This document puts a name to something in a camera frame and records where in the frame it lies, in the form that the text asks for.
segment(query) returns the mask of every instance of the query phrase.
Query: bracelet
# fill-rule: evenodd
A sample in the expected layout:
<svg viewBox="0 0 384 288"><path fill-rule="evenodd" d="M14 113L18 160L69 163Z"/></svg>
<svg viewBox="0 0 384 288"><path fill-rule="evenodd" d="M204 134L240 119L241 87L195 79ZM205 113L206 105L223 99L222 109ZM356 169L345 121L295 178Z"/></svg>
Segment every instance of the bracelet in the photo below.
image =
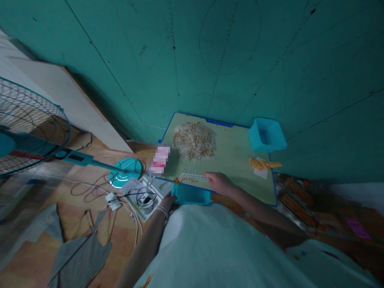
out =
<svg viewBox="0 0 384 288"><path fill-rule="evenodd" d="M163 212L165 217L166 217L166 219L168 220L168 213L167 213L166 209L163 206L158 206L156 208L156 210L160 210L161 212Z"/></svg>

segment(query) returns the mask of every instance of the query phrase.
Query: left hand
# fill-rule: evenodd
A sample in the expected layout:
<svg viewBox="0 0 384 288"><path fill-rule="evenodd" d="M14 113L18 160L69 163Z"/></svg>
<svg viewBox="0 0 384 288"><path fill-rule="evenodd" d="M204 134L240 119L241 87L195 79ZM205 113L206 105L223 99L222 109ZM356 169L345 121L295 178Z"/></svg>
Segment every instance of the left hand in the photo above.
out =
<svg viewBox="0 0 384 288"><path fill-rule="evenodd" d="M178 208L177 204L174 204L174 201L177 199L176 196L171 196L171 192L168 192L166 196L161 200L160 205L163 206L168 213Z"/></svg>

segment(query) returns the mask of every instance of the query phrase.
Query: teal plastic tray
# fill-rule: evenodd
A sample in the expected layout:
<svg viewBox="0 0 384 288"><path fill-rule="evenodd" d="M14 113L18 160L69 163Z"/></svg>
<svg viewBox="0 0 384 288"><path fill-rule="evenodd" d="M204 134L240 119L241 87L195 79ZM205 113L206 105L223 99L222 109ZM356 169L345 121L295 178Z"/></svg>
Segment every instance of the teal plastic tray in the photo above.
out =
<svg viewBox="0 0 384 288"><path fill-rule="evenodd" d="M256 118L248 133L255 152L271 153L288 146L279 122L272 119Z"/></svg>
<svg viewBox="0 0 384 288"><path fill-rule="evenodd" d="M173 184L172 195L176 195L176 204L197 204L209 205L211 202L211 192L198 187L183 184Z"/></svg>

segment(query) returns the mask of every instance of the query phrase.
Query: pink object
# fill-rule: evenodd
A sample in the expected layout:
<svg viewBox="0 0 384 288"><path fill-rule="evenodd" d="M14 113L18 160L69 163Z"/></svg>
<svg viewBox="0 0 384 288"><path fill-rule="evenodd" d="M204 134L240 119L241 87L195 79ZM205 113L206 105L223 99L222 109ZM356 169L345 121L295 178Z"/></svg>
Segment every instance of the pink object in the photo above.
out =
<svg viewBox="0 0 384 288"><path fill-rule="evenodd" d="M170 152L170 147L158 147L151 166L149 167L149 173L163 174Z"/></svg>
<svg viewBox="0 0 384 288"><path fill-rule="evenodd" d="M348 225L353 230L353 232L356 234L356 236L362 239L367 239L367 240L372 239L371 236L366 232L366 230L358 220L353 218L347 218L347 217L345 218L345 220L347 221Z"/></svg>

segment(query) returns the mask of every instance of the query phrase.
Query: white shirt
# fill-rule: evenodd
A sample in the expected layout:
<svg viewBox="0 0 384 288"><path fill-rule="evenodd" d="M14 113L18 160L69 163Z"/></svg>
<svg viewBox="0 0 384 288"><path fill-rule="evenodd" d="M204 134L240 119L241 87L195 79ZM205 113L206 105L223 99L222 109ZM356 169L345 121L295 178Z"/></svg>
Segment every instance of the white shirt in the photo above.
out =
<svg viewBox="0 0 384 288"><path fill-rule="evenodd" d="M220 204L183 205L135 287L380 287L339 250L308 240L284 253Z"/></svg>

